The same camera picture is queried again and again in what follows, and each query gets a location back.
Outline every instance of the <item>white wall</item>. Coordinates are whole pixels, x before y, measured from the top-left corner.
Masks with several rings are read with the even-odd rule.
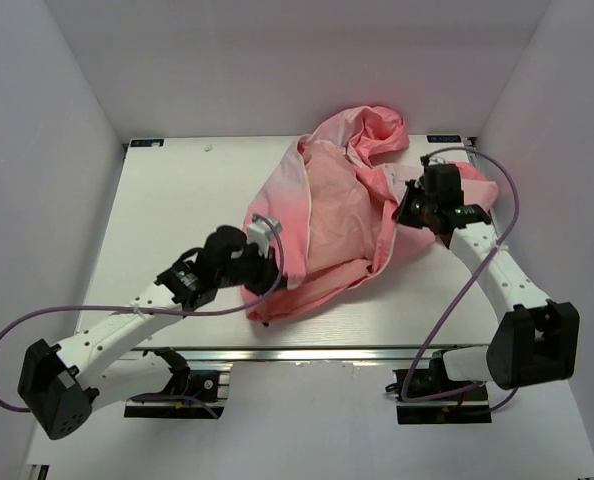
[[[519,186],[514,254],[581,313],[570,383],[594,449],[594,1],[553,2],[480,142]],[[510,206],[498,209],[503,223]]]
[[[122,140],[288,135],[387,104],[479,133],[549,0],[46,0]]]
[[[0,330],[81,302],[121,166],[118,138],[41,0],[0,0]],[[0,392],[20,404],[25,347],[74,326],[54,316],[0,349]],[[17,478],[30,415],[0,409],[0,479]]]

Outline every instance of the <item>white clip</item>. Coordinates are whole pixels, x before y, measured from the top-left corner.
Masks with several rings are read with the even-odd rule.
[[[444,157],[433,155],[428,159],[428,165],[446,165],[448,161]]]
[[[490,253],[493,250],[495,250],[496,253],[497,252],[507,252],[508,251],[508,245],[506,245],[505,243],[497,244],[497,242],[495,240],[493,240],[493,241],[490,242],[490,245],[488,246],[488,249],[486,250],[486,253]]]
[[[277,232],[281,232],[282,227],[279,220],[273,217],[265,217],[269,220]],[[259,247],[259,251],[264,257],[268,257],[268,251],[270,249],[270,242],[275,239],[270,227],[263,221],[260,220],[257,215],[252,217],[253,223],[246,225],[246,237],[248,238],[249,244],[256,244]]]
[[[146,314],[139,309],[139,303],[132,302],[130,306],[133,307],[133,313],[135,315],[139,315],[139,318],[141,318],[144,322],[148,320]]]

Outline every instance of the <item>white table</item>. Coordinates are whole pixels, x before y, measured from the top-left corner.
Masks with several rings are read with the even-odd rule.
[[[241,226],[247,206],[281,160],[292,137],[166,139],[161,147],[129,148],[117,196],[86,303],[123,304],[152,282],[177,256],[202,246],[222,224]],[[419,165],[419,157],[446,144],[423,135],[393,155]],[[464,152],[443,154],[468,161]],[[162,330],[143,346],[178,348],[282,348],[312,346],[415,346],[423,342],[467,280],[466,267],[441,244],[327,305],[269,328],[243,313],[189,318]],[[205,309],[241,303],[238,289],[223,290]],[[82,315],[80,329],[104,314]],[[478,286],[466,295],[435,345],[486,344],[494,312]]]
[[[86,302],[128,302],[180,252],[203,245],[218,225],[241,225],[291,141],[166,139],[163,147],[130,148]],[[435,146],[413,136],[398,161],[416,163]],[[445,158],[468,160],[461,152]],[[117,403],[58,442],[36,428],[27,463],[49,464],[48,480],[594,476],[592,450],[566,382],[523,389],[492,424],[396,424],[395,404],[383,394],[392,367],[372,355],[421,344],[468,275],[436,244],[299,319],[269,328],[243,314],[182,321],[144,345],[186,348],[184,355],[195,362],[230,364],[272,351],[269,358],[285,363],[236,363],[219,421],[124,419],[124,405]],[[239,302],[231,289],[210,308]],[[83,315],[78,328],[99,318]],[[435,344],[488,343],[496,325],[476,287]],[[295,365],[300,352],[314,346],[345,348],[310,350],[304,358],[367,361]],[[489,392],[492,403],[504,395],[494,385]]]

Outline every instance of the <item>black bracket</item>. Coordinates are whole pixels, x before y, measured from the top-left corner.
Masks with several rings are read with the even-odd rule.
[[[571,303],[516,306],[504,315],[486,353],[493,380],[510,390],[570,378],[578,334],[579,313]]]
[[[75,378],[76,368],[69,369],[45,340],[26,350],[17,393],[24,400],[51,440],[77,430],[93,411],[99,395],[96,388],[83,390]]]
[[[408,227],[428,227],[446,246],[456,228],[465,228],[471,223],[491,223],[479,205],[464,205],[456,165],[429,165],[428,162],[428,158],[422,157],[424,175],[419,180],[406,182],[406,194],[393,213],[393,220]]]
[[[203,248],[189,250],[158,275],[155,283],[165,285],[175,303],[195,310],[214,300],[220,288],[243,285],[262,295],[278,275],[274,248],[264,257],[257,245],[248,244],[244,232],[224,225],[208,236]],[[283,277],[279,288],[286,288],[286,282]]]
[[[399,425],[439,425],[439,424],[466,424],[490,423],[492,418],[487,411],[487,405],[470,405],[468,402],[485,402],[488,392],[485,386],[478,387],[466,394],[457,394],[436,402],[415,403],[414,397],[423,397],[435,393],[448,392],[464,387],[470,382],[453,382],[448,379],[442,354],[435,352],[430,360],[428,369],[415,369],[408,387],[408,396],[413,401],[404,403],[401,398],[401,389],[407,369],[395,370],[397,381],[386,387],[386,393],[395,394],[397,400],[397,423]],[[445,407],[444,401],[455,401],[456,406]]]

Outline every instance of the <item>crumpled fabric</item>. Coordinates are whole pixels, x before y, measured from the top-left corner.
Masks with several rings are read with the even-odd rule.
[[[391,260],[433,244],[428,229],[398,226],[391,218],[405,182],[419,178],[423,167],[379,155],[408,145],[399,114],[357,107],[329,118],[288,148],[244,220],[246,225],[258,213],[281,222],[288,288],[247,311],[249,319],[268,322],[311,310],[379,275]],[[465,203],[489,210],[497,185],[470,164],[457,166]],[[242,296],[245,302],[255,298],[245,289]]]

